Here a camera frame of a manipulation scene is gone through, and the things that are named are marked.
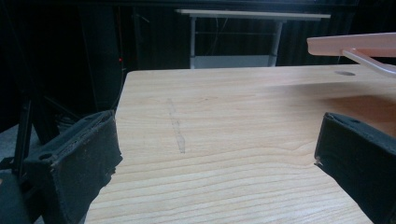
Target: light pink object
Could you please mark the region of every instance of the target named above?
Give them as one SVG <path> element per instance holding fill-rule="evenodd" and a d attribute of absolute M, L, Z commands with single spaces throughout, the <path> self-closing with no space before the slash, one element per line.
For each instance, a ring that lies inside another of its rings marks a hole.
<path fill-rule="evenodd" d="M 396 57 L 396 33 L 314 37 L 307 42 L 310 54 L 346 56 L 380 74 L 396 77 L 396 66 L 371 58 Z"/>

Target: wooden table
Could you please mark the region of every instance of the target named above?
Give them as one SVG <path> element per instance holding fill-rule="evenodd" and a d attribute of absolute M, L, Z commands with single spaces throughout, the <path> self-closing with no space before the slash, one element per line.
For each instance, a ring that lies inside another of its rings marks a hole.
<path fill-rule="evenodd" d="M 396 79 L 360 65 L 132 72 L 124 160 L 87 223 L 370 223 L 314 165 L 326 111 L 395 135 Z"/>

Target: dark background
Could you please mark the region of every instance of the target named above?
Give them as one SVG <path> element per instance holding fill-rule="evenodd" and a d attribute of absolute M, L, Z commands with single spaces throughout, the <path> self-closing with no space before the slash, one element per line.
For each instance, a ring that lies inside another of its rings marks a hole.
<path fill-rule="evenodd" d="M 8 1 L 44 94 L 84 116 L 116 108 L 127 72 L 190 67 L 190 18 L 178 8 L 331 14 L 329 20 L 287 21 L 276 66 L 351 63 L 307 52 L 306 39 L 394 32 L 391 0 L 360 1 Z M 197 31 L 216 32 L 225 19 L 199 19 Z M 228 19 L 223 32 L 271 33 L 270 21 Z M 266 35 L 196 36 L 197 55 L 268 54 Z M 21 93 L 0 50 L 0 132 L 19 120 Z M 394 59 L 381 59 L 395 63 Z"/>

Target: wood grain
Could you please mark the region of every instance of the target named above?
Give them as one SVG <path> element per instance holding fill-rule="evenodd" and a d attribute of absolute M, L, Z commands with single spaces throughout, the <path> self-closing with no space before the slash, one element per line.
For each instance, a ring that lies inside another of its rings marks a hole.
<path fill-rule="evenodd" d="M 370 223 L 314 165 L 326 111 L 395 135 L 396 79 L 360 65 L 132 72 L 124 160 L 87 223 Z"/>

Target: pencil mark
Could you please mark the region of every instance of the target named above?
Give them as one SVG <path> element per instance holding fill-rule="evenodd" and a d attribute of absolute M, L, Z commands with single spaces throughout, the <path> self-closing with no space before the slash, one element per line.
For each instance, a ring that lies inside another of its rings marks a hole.
<path fill-rule="evenodd" d="M 172 102 L 172 99 L 170 98 L 168 98 L 166 103 L 168 103 L 169 117 L 171 118 L 172 121 L 172 128 L 175 132 L 175 136 L 178 144 L 178 150 L 180 151 L 180 153 L 186 153 L 186 146 L 185 146 L 186 141 L 184 140 L 184 137 L 183 135 L 181 135 L 180 132 L 180 120 L 177 119 L 175 116 L 176 114 L 175 105 Z"/>

